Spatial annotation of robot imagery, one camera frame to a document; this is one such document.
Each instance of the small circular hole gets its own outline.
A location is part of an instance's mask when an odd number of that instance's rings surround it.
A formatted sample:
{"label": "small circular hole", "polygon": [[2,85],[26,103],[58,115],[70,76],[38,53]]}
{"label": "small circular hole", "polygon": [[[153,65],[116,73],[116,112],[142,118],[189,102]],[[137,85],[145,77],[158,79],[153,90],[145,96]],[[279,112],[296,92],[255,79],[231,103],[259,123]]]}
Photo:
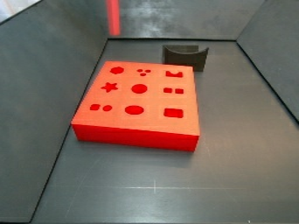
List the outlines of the small circular hole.
{"label": "small circular hole", "polygon": [[98,104],[92,104],[90,106],[89,106],[89,110],[98,110]]}
{"label": "small circular hole", "polygon": [[112,107],[110,107],[109,105],[106,105],[106,106],[102,108],[104,111],[109,111],[110,109],[112,109]]}

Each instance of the red block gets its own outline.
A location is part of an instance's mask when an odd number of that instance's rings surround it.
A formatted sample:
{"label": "red block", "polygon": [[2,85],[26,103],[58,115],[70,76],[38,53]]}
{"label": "red block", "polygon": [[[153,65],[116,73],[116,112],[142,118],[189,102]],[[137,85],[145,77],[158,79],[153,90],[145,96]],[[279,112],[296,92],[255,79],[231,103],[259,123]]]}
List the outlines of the red block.
{"label": "red block", "polygon": [[70,125],[80,141],[195,151],[192,67],[108,61]]}

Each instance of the red light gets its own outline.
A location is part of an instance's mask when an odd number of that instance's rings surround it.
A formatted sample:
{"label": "red light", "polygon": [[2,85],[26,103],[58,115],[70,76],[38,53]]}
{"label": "red light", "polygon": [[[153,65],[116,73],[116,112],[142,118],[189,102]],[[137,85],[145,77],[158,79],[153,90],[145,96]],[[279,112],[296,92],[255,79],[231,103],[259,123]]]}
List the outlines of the red light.
{"label": "red light", "polygon": [[120,34],[118,0],[106,0],[106,21],[110,36]]}

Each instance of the black object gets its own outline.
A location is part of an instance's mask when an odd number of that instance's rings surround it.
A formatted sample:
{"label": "black object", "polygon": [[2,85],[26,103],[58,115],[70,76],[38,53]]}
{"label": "black object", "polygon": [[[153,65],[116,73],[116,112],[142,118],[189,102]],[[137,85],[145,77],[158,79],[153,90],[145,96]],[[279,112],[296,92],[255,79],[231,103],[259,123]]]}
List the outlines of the black object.
{"label": "black object", "polygon": [[162,63],[166,65],[191,66],[193,72],[203,72],[209,48],[199,52],[197,45],[164,45]]}

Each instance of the gray wall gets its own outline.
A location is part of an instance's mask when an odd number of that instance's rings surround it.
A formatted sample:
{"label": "gray wall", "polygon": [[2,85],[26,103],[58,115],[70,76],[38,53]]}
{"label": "gray wall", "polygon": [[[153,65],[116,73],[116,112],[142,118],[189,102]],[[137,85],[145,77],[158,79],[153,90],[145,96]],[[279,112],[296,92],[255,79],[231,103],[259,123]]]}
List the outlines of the gray wall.
{"label": "gray wall", "polygon": [[41,1],[0,26],[0,221],[33,215],[106,41],[97,1]]}
{"label": "gray wall", "polygon": [[299,120],[299,1],[267,0],[237,43]]}
{"label": "gray wall", "polygon": [[120,38],[235,40],[264,0],[118,2]]}

